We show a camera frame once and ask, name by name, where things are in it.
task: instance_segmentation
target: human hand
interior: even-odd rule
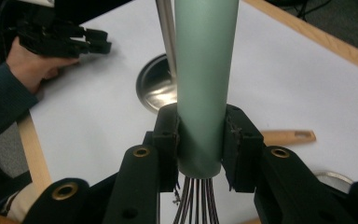
[[[50,79],[59,74],[59,68],[77,63],[78,59],[52,58],[37,55],[20,45],[16,37],[13,40],[7,65],[16,79],[30,93],[36,93],[42,79]]]

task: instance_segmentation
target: metal wire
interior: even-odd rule
[[[212,179],[185,178],[173,224],[218,224]]]

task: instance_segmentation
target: white tabletop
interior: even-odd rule
[[[80,64],[44,86],[32,120],[53,181],[91,185],[116,173],[125,150],[142,143],[156,114],[138,100],[142,68],[164,53],[154,0],[136,0],[84,24],[109,33],[109,55]],[[259,130],[310,129],[317,142],[290,147],[312,171],[358,180],[358,67],[240,2],[228,103]],[[256,217],[252,194],[213,179],[221,223]],[[173,220],[173,194],[161,198],[161,223]]]

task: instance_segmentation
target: floor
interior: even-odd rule
[[[307,7],[301,8],[282,7],[282,10],[295,16],[305,12],[299,17],[358,48],[358,0],[309,0]],[[28,170],[16,124],[0,136],[0,166],[10,176]]]

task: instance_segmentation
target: sleeve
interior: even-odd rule
[[[0,65],[0,133],[36,103],[36,97],[13,76],[8,65],[2,63]]]

